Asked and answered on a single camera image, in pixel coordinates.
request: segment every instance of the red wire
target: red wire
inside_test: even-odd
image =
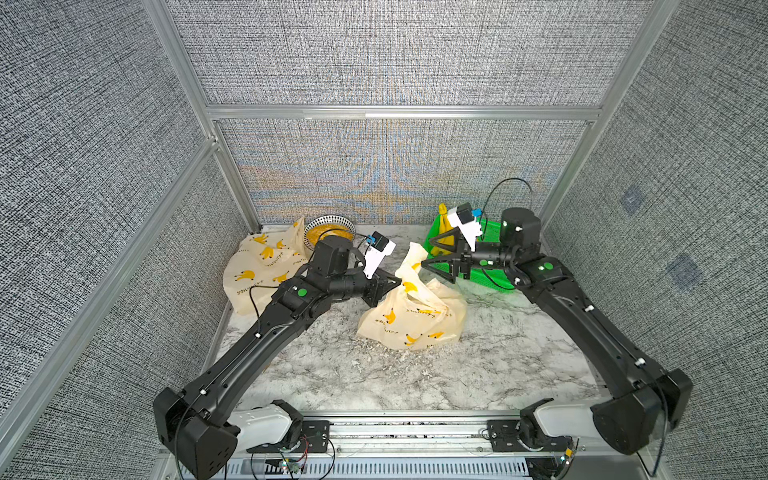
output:
[[[304,458],[304,465],[301,465],[301,472],[304,473],[304,467],[306,467],[306,461],[310,459],[309,451],[310,451],[310,441],[306,438],[306,435],[303,437],[304,443],[306,444],[306,447],[304,448],[304,455],[301,455],[299,457],[298,462],[301,462],[301,459]]]

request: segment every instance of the vent grille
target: vent grille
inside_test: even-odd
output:
[[[310,458],[306,470],[301,475],[305,480],[313,480],[325,475],[331,466],[331,458]],[[253,460],[259,480],[290,478],[272,465],[265,465],[263,460]],[[185,478],[191,473],[182,468]],[[525,458],[338,458],[333,471],[326,478],[525,478],[528,466]],[[218,472],[212,478],[224,478]],[[227,478],[253,478],[250,460],[232,459],[227,466]]]

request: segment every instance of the blue patch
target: blue patch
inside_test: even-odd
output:
[[[643,200],[645,200],[645,197],[643,197],[643,192],[640,190],[640,187],[637,184],[632,184],[627,191],[624,192],[624,196],[621,198],[621,205],[624,206],[627,214],[631,217],[640,209]]]
[[[687,253],[681,253],[667,264],[667,274],[672,278],[672,283],[677,286],[677,289],[686,293],[701,283],[703,278],[699,266]]]

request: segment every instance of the yellow food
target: yellow food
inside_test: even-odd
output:
[[[310,228],[310,231],[306,232],[306,239],[309,240],[312,245],[317,245],[317,242],[321,240],[319,238],[320,235],[323,235],[323,238],[328,235],[338,235],[339,237],[344,237],[349,240],[355,237],[347,227],[337,223],[328,223],[326,225],[318,225],[317,227]]]

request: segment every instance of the gray fabric panel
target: gray fabric panel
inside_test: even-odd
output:
[[[633,341],[693,379],[667,439],[677,480],[768,468],[766,58],[765,2],[683,1],[545,232]]]
[[[246,235],[211,160],[3,480],[148,478],[154,396],[200,373],[227,303],[221,275]]]
[[[544,203],[576,148],[581,121],[245,120],[221,129],[265,223],[335,213],[365,223],[431,223],[437,206],[481,207],[523,177]],[[520,184],[488,205],[528,206]]]
[[[0,413],[202,141],[141,2],[0,15]]]
[[[169,0],[210,103],[600,104],[651,0]]]

